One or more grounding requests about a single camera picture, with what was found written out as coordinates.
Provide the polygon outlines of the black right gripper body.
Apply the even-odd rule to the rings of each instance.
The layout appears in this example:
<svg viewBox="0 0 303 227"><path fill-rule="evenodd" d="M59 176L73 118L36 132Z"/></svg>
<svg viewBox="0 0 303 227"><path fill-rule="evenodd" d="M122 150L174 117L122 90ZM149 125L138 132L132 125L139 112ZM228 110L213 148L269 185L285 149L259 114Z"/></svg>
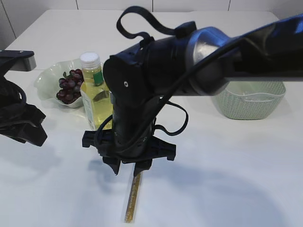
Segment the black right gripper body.
<svg viewBox="0 0 303 227"><path fill-rule="evenodd" d="M176 156L176 145L165 142L153 135L139 138L132 145L119 145L112 130L85 131L82 146L95 147L107 165L118 166L120 163L138 163L165 157L173 161Z"/></svg>

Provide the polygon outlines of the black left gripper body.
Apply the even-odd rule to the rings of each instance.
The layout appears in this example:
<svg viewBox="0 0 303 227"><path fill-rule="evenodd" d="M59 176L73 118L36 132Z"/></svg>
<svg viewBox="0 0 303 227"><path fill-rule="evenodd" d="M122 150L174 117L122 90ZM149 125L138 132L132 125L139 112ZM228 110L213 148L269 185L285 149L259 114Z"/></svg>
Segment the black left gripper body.
<svg viewBox="0 0 303 227"><path fill-rule="evenodd" d="M34 105L26 104L25 111L17 118L9 120L8 122L2 122L0 128L12 126L16 124L29 123L34 127L42 126L42 122L46 118L46 115Z"/></svg>

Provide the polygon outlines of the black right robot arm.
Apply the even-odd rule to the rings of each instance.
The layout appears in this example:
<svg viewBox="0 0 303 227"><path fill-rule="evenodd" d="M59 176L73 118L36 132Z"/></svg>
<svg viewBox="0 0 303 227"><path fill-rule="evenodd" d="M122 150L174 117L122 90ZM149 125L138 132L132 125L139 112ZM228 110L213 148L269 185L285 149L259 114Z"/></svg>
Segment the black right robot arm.
<svg viewBox="0 0 303 227"><path fill-rule="evenodd" d="M115 174L122 163L133 163L137 175L156 158L174 160L176 146L154 136L164 130L156 116L172 96L214 96L231 81L303 79L302 15L233 38L215 27L197 29L194 22L160 32L167 37L142 33L138 44L104 63L114 98L107 122L113 126L86 131L82 146L94 146Z"/></svg>

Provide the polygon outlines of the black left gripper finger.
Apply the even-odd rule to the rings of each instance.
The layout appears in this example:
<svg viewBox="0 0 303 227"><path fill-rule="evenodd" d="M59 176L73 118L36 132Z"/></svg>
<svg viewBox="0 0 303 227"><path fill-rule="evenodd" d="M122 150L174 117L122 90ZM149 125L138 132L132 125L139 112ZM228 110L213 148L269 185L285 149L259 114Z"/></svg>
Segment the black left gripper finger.
<svg viewBox="0 0 303 227"><path fill-rule="evenodd" d="M0 133L17 142L28 142L39 147L41 147L47 139L47 134L41 125L34 127L29 123L2 127Z"/></svg>

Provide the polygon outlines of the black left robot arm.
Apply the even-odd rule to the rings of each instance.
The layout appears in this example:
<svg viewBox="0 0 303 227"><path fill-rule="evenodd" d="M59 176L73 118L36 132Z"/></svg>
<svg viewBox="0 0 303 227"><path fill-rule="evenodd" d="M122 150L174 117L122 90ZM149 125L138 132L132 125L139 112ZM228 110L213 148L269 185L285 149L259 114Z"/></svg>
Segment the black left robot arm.
<svg viewBox="0 0 303 227"><path fill-rule="evenodd" d="M42 146L47 134L42 127L46 115L27 103L23 89L6 79L0 80L0 134L20 143Z"/></svg>

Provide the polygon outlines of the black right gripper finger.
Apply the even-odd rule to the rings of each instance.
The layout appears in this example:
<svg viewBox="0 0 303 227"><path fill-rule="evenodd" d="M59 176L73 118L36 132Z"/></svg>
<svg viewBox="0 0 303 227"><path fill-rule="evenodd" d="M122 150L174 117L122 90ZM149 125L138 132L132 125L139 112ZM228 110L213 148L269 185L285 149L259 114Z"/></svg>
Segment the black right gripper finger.
<svg viewBox="0 0 303 227"><path fill-rule="evenodd" d="M134 166L134 177L136 177L142 171L149 170L151 165L152 165L152 159L136 162Z"/></svg>
<svg viewBox="0 0 303 227"><path fill-rule="evenodd" d="M103 163L111 167L115 175L118 175L121 158L120 157L102 157Z"/></svg>

